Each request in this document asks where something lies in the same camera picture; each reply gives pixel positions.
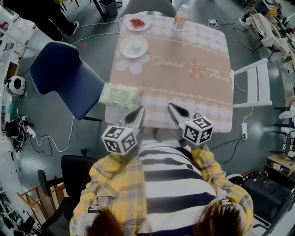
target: trash can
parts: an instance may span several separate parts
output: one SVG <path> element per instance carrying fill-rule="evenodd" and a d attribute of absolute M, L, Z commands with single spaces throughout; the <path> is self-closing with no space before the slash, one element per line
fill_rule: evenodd
<path fill-rule="evenodd" d="M 118 15 L 116 0 L 100 0 L 102 10 L 108 17 L 115 17 Z"/>

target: white chair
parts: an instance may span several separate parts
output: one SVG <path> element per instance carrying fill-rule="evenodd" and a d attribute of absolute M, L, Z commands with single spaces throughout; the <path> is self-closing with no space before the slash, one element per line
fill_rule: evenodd
<path fill-rule="evenodd" d="M 237 71 L 231 70 L 230 77 L 232 79 L 232 91 L 234 93 L 235 76 L 243 72 L 247 72 L 248 77 L 248 99 L 247 103 L 234 104 L 233 108 L 252 107 L 252 106 L 269 106 L 272 104 L 270 100 L 270 87 L 266 58 L 247 65 Z"/>
<path fill-rule="evenodd" d="M 176 14 L 176 9 L 173 7 L 170 0 L 130 0 L 121 16 L 144 11 L 160 12 L 172 18 L 174 18 Z"/>

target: black and white striped shirt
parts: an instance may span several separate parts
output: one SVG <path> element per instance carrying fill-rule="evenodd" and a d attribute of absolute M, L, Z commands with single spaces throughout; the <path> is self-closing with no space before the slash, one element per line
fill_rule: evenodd
<path fill-rule="evenodd" d="M 204 208 L 216 198 L 194 162 L 163 143 L 140 150 L 147 199 L 147 219 L 138 235 L 190 235 Z"/>

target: yellow plaid shirt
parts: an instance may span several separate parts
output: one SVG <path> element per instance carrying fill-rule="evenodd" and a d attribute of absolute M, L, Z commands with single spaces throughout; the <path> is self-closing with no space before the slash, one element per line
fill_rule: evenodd
<path fill-rule="evenodd" d="M 241 205 L 245 211 L 248 235 L 254 223 L 253 203 L 250 195 L 241 187 L 225 179 L 226 173 L 214 160 L 214 155 L 204 146 L 192 151 L 194 162 L 199 167 L 205 181 L 217 188 L 226 190 L 227 198 Z M 97 161 L 89 172 L 91 182 L 81 193 L 80 202 L 75 209 L 70 224 L 71 236 L 76 235 L 79 217 L 90 206 L 108 208 L 117 217 L 125 235 L 135 235 L 147 216 L 144 175 L 138 157 L 122 157 L 109 154 Z"/>

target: water bottle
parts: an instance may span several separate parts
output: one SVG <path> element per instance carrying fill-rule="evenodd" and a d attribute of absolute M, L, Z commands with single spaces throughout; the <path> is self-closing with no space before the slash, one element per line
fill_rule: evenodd
<path fill-rule="evenodd" d="M 179 10 L 176 12 L 172 28 L 177 32 L 180 32 L 181 30 L 183 30 L 183 26 L 188 16 L 189 16 L 189 6 L 182 4 Z"/>

